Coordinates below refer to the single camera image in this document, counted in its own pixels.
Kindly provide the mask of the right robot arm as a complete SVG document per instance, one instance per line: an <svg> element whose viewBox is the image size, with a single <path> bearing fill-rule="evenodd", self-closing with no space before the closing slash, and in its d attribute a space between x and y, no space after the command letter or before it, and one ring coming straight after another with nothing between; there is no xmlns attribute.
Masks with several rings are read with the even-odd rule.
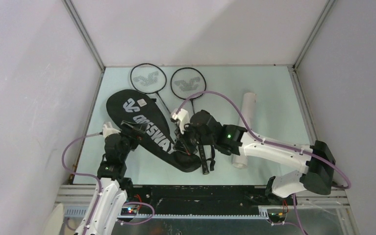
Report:
<svg viewBox="0 0 376 235"><path fill-rule="evenodd" d="M175 110L171 120L178 125L175 149L184 154L194 154L197 147L205 145L224 155L258 157L293 168L269 179L265 198L272 205L305 190L319 195L331 193L335 158L323 141L313 145L276 142L242 126L222 125L205 110L192 117L184 109Z"/></svg>

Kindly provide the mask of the black racket bag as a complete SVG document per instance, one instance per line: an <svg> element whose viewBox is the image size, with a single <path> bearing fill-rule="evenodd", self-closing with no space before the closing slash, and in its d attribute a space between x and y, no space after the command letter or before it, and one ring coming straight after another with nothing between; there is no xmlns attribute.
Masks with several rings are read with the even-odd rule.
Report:
<svg viewBox="0 0 376 235"><path fill-rule="evenodd" d="M123 121L145 124L147 128L141 146L157 159L182 172L193 172L201 167L197 155L184 155L175 150L169 124L148 95L131 89L118 91L107 99L106 111L116 125Z"/></svg>

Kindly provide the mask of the badminton racket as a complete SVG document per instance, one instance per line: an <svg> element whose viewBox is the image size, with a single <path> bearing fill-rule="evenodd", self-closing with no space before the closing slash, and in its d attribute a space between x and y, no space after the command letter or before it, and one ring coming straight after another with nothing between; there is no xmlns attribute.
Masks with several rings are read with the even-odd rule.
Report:
<svg viewBox="0 0 376 235"><path fill-rule="evenodd" d="M184 67L176 70L171 77L170 85L172 93L182 100L187 99L194 93L205 91L207 86L203 74L198 69L193 67ZM193 114L196 113L194 100L200 98L201 96L202 94L199 94L189 99ZM175 130L175 134L178 139L181 137L182 133L179 127L177 127ZM176 144L178 144L176 149L182 151L182 142L177 140ZM211 151L211 159L207 160L204 146L197 144L196 148L199 151L202 174L207 175L210 173L207 161L215 157L215 151Z"/></svg>
<svg viewBox="0 0 376 235"><path fill-rule="evenodd" d="M130 71L130 82L133 88L141 93L157 95L167 112L171 113L159 94L167 85L167 76L160 67L151 63L138 64Z"/></svg>

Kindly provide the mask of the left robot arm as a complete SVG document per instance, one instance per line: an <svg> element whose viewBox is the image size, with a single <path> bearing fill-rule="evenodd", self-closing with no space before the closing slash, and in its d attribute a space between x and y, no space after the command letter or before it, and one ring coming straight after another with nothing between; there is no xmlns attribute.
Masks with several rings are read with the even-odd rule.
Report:
<svg viewBox="0 0 376 235"><path fill-rule="evenodd" d="M109 235L124 204L134 200L132 181L125 177L125 164L129 153L145 138L146 124L122 121L119 128L105 122L101 135L104 138L104 154L97 170L97 185L89 208L76 235Z"/></svg>

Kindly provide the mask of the white shuttlecock tube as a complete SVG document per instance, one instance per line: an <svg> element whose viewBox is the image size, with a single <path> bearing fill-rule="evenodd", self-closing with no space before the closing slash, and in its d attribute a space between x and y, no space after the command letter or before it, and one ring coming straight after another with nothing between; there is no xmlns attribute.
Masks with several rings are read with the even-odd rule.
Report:
<svg viewBox="0 0 376 235"><path fill-rule="evenodd" d="M242 101L241 113L250 128L253 126L255 116L257 95L255 93L245 93ZM237 169L245 169L248 166L248 157L244 154L232 155L232 166Z"/></svg>

